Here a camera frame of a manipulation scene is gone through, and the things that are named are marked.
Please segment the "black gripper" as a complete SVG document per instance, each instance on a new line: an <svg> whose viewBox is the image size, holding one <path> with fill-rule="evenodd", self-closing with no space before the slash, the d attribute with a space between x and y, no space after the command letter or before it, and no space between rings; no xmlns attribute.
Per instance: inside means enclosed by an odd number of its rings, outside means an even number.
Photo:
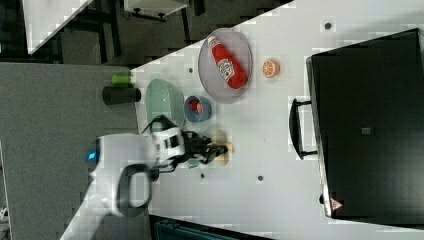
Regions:
<svg viewBox="0 0 424 240"><path fill-rule="evenodd" d="M185 161L199 159L203 164L209 164L212 161L217 161L219 164L228 163L227 144L211 143L210 138L199 135L194 131L184 131L182 136L184 139Z"/></svg>

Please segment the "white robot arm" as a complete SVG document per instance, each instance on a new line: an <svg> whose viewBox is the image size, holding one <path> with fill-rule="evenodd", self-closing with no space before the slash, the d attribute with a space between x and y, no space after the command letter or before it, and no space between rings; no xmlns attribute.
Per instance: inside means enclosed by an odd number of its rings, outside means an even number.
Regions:
<svg viewBox="0 0 424 240"><path fill-rule="evenodd" d="M132 218L148 208L156 174L171 172L190 159L209 164L233 151L179 127L141 134L111 134L97 139L89 158L92 181L60 240L91 240L108 215Z"/></svg>

